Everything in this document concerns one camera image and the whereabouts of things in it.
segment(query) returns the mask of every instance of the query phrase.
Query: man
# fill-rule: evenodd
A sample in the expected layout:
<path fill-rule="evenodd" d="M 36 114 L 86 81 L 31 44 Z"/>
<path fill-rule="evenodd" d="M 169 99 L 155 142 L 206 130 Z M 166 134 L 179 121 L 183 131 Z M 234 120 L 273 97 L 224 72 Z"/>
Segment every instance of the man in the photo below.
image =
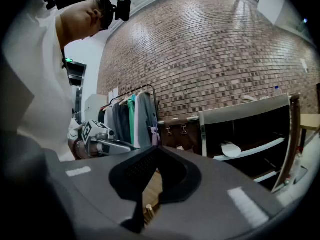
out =
<path fill-rule="evenodd" d="M 5 89 L 12 94 L 14 107 L 10 106 L 13 102 L 6 103 L 1 129 L 34 139 L 54 150 L 60 161 L 75 159 L 67 139 L 73 103 L 62 49 L 107 29 L 112 12 L 106 10 L 106 2 L 109 0 L 87 0 L 59 13 L 56 8 L 47 10 L 42 0 L 30 0 L 2 42 L 3 72 L 8 72 L 6 82 L 15 86 L 7 84 Z M 70 146 L 85 154 L 83 143 Z"/>

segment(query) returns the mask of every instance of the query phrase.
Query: white floor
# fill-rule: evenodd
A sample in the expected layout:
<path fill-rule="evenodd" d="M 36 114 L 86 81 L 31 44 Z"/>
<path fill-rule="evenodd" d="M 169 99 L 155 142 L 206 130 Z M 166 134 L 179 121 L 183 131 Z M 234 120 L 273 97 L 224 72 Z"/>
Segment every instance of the white floor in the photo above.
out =
<path fill-rule="evenodd" d="M 320 168 L 319 134 L 304 148 L 301 165 L 308 169 L 306 175 L 297 184 L 288 185 L 275 193 L 283 206 L 287 206 L 292 201 L 304 196 L 313 182 Z"/>

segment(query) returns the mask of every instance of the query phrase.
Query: black metal clothing rack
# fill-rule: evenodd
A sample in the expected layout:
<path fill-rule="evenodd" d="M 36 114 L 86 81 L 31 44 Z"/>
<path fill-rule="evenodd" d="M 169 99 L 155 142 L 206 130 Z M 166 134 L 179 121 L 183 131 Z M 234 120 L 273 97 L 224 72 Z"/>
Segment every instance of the black metal clothing rack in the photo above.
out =
<path fill-rule="evenodd" d="M 147 86 L 150 86 L 152 88 L 152 91 L 153 91 L 153 99 L 154 99 L 154 106 L 155 106 L 155 113 L 156 113 L 156 119 L 159 120 L 159 115 L 158 115 L 158 103 L 157 103 L 157 97 L 156 97 L 156 90 L 155 88 L 151 85 L 151 84 L 145 84 L 145 85 L 141 85 L 141 87 L 138 87 L 138 88 L 135 88 L 133 90 L 129 90 L 121 95 L 119 95 L 118 97 L 115 97 L 113 98 L 110 102 L 109 102 L 109 105 L 111 105 L 111 102 L 115 99 L 118 99 L 119 97 L 122 97 L 124 95 L 127 95 L 127 94 L 130 94 L 130 93 L 133 93 L 139 89 L 142 89 L 144 87 L 147 87 Z"/>

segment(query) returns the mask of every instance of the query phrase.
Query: white slipper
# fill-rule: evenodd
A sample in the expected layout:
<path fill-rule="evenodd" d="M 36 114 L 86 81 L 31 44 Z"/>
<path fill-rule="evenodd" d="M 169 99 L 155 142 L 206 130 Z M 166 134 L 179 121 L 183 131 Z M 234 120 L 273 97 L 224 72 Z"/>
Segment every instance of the white slipper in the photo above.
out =
<path fill-rule="evenodd" d="M 230 141 L 225 141 L 221 143 L 221 149 L 223 154 L 228 158 L 237 158 L 241 154 L 240 147 L 236 146 Z"/>

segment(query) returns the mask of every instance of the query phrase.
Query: plastic bottle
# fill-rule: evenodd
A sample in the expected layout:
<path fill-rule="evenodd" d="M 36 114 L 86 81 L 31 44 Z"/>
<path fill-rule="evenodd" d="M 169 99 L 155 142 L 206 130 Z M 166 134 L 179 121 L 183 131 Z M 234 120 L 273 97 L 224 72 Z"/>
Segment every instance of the plastic bottle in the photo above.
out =
<path fill-rule="evenodd" d="M 278 95 L 281 95 L 281 94 L 282 94 L 282 91 L 279 88 L 279 86 L 274 87 L 274 96 L 278 96 Z"/>

